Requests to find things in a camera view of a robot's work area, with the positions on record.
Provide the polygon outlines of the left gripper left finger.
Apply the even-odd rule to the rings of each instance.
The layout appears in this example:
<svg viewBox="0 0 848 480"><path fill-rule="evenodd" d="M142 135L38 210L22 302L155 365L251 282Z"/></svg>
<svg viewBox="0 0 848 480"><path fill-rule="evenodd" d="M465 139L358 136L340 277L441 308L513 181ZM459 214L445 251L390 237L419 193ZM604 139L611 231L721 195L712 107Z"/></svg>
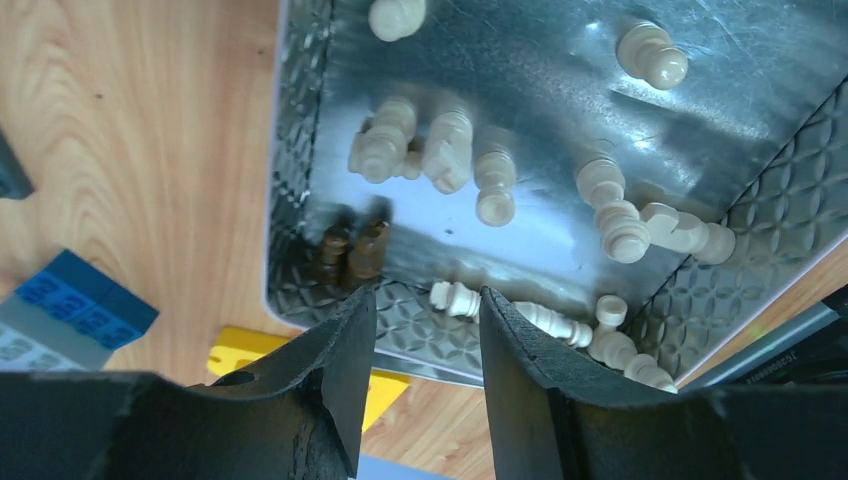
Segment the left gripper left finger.
<svg viewBox="0 0 848 480"><path fill-rule="evenodd" d="M210 385L151 372L1 378L5 479L348 479L376 333L362 287L318 325Z"/></svg>

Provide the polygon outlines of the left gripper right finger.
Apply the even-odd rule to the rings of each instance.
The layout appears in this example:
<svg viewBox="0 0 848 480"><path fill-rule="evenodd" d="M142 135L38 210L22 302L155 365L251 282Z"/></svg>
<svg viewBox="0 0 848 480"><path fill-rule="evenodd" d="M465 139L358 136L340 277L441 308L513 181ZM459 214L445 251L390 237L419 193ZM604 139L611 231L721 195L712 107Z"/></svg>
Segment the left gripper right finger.
<svg viewBox="0 0 848 480"><path fill-rule="evenodd" d="M480 341L499 479L843 479L843 385L631 381L481 292Z"/></svg>

